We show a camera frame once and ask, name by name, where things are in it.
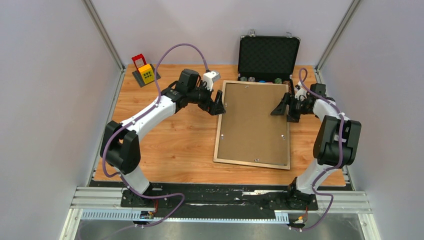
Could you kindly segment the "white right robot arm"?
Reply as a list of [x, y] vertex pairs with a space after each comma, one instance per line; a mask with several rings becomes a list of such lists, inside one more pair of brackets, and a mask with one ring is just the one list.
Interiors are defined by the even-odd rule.
[[271, 111], [272, 116], [286, 116], [297, 123], [301, 115], [315, 115], [321, 122], [307, 169], [295, 177], [283, 195], [290, 209], [305, 209], [316, 200], [318, 187], [338, 169], [351, 165], [355, 158], [362, 125], [351, 120], [326, 95], [326, 85], [314, 83], [309, 89], [297, 88], [296, 94], [286, 92]]

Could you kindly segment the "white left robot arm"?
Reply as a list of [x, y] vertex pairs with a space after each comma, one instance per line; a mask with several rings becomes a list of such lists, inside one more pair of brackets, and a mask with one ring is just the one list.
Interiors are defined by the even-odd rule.
[[224, 114], [223, 92], [218, 90], [212, 99], [213, 85], [220, 78], [218, 71], [208, 70], [200, 75], [184, 69], [178, 80], [163, 89], [146, 108], [122, 122], [112, 120], [105, 126], [100, 149], [102, 165], [116, 169], [140, 206], [149, 206], [153, 201], [153, 193], [148, 189], [150, 181], [139, 166], [140, 141], [159, 123], [189, 104], [197, 105], [211, 116]]

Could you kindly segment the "black poker chip case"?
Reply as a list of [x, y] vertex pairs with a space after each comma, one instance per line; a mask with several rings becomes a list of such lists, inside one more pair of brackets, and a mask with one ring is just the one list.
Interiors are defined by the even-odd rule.
[[254, 78], [256, 82], [274, 83], [281, 79], [289, 92], [301, 39], [297, 36], [242, 35], [239, 40], [238, 80]]

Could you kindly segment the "yellow red toy block house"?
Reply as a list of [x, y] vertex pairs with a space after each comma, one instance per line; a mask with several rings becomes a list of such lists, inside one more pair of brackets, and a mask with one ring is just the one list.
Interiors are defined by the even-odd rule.
[[135, 55], [131, 58], [136, 70], [132, 72], [132, 75], [139, 85], [140, 88], [153, 83], [155, 68], [152, 64], [147, 63], [144, 55], [142, 53]]

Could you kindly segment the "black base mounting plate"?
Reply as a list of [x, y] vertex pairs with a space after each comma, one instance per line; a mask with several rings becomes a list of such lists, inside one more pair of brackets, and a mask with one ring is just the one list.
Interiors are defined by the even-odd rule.
[[122, 189], [120, 201], [124, 208], [152, 208], [156, 217], [164, 217], [173, 209], [173, 218], [196, 219], [270, 219], [275, 211], [318, 210], [315, 199], [304, 209], [291, 209], [284, 203], [286, 185], [151, 183], [142, 198], [129, 189]]

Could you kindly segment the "aluminium front rail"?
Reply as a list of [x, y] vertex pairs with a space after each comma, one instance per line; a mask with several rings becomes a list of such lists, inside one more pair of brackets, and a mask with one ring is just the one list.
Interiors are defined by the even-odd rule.
[[367, 195], [350, 187], [321, 187], [316, 195], [286, 185], [153, 183], [139, 196], [122, 183], [78, 187], [60, 235], [77, 236], [81, 220], [283, 224], [299, 232], [323, 227], [334, 214], [355, 214], [367, 240], [380, 233]]

